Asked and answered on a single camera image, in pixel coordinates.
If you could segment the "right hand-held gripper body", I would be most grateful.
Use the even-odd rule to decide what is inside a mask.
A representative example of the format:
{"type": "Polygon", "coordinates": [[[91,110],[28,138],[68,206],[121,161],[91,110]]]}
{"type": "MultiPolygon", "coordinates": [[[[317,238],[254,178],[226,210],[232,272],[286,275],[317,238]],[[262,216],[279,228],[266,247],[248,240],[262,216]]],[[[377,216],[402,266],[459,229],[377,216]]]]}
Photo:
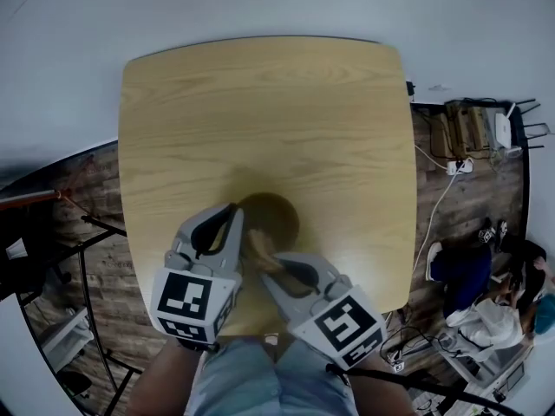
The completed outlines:
{"type": "Polygon", "coordinates": [[[351,369],[383,342],[384,320],[345,275],[323,280],[325,285],[286,300],[288,330],[340,368],[351,369]]]}

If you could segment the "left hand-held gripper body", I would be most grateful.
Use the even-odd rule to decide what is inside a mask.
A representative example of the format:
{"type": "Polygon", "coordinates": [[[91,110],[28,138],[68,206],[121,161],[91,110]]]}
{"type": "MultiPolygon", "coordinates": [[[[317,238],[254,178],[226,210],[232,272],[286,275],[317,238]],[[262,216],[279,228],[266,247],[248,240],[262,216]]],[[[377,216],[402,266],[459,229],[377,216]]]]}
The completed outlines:
{"type": "Polygon", "coordinates": [[[208,255],[181,255],[173,247],[153,281],[150,316],[161,333],[213,345],[236,304],[242,283],[234,272],[213,271],[208,255]]]}

